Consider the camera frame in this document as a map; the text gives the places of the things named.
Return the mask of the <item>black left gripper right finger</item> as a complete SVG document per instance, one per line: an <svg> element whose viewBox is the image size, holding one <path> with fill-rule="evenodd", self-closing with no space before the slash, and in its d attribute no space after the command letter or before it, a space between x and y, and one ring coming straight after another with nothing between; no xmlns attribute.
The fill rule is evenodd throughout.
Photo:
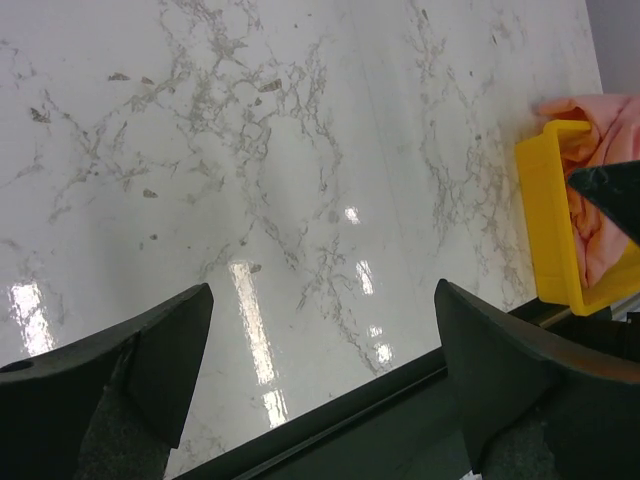
<svg viewBox="0 0 640 480"><path fill-rule="evenodd" d="M435 310L473 472L639 475L639 316L551 331L441 280Z"/></svg>

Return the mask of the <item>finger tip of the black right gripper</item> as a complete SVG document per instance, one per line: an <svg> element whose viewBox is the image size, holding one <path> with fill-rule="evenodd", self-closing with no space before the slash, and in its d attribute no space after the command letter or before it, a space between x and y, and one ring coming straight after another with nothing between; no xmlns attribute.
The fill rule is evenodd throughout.
<svg viewBox="0 0 640 480"><path fill-rule="evenodd" d="M639 245L639 161L578 168L568 184Z"/></svg>

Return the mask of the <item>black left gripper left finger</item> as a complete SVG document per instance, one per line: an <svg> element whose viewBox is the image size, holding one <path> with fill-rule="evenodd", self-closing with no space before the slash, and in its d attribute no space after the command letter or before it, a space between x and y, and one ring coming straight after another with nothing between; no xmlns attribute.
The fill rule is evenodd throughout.
<svg viewBox="0 0 640 480"><path fill-rule="evenodd" d="M195 285L2 367L2 478L163 478L181 441L213 306L209 285Z"/></svg>

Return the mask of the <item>pink t shirt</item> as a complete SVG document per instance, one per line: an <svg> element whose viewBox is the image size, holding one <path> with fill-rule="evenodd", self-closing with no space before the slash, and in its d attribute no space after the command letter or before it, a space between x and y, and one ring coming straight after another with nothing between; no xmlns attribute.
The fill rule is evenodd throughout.
<svg viewBox="0 0 640 480"><path fill-rule="evenodd" d="M588 124L560 157L579 280L590 289L639 242L639 97L564 97L540 104L538 112Z"/></svg>

